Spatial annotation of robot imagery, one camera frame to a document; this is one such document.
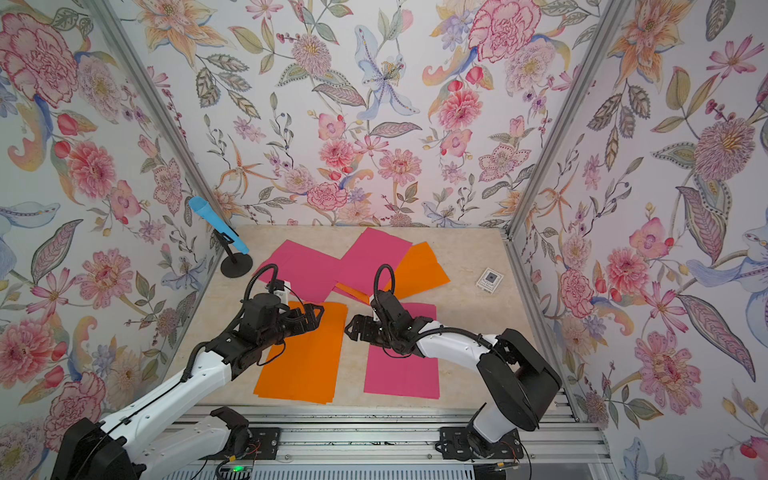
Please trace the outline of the orange paper sheet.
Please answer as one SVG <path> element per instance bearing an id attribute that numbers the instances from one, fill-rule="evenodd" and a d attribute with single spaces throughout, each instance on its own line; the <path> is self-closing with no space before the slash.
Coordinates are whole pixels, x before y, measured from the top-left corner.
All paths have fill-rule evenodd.
<path id="1" fill-rule="evenodd" d="M 395 296 L 405 299 L 450 282 L 427 242 L 412 246 L 395 270 Z"/>
<path id="2" fill-rule="evenodd" d="M 327 302 L 319 327 L 286 339 L 287 351 L 273 346 L 254 388 L 261 398 L 331 403 L 335 396 L 348 307 Z"/>

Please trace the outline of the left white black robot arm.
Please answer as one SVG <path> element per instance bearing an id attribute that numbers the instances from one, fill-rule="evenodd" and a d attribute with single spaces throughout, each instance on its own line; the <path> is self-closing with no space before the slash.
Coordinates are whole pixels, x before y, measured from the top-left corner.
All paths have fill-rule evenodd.
<path id="1" fill-rule="evenodd" d="M 316 330 L 321 305 L 290 308 L 280 296 L 245 299 L 216 337 L 195 346 L 184 370 L 100 421 L 82 418 L 64 434 L 55 479 L 161 479 L 209 456 L 240 456 L 252 442 L 249 421 L 218 407 L 196 424 L 165 436 L 201 399 L 258 364 L 274 345 Z"/>

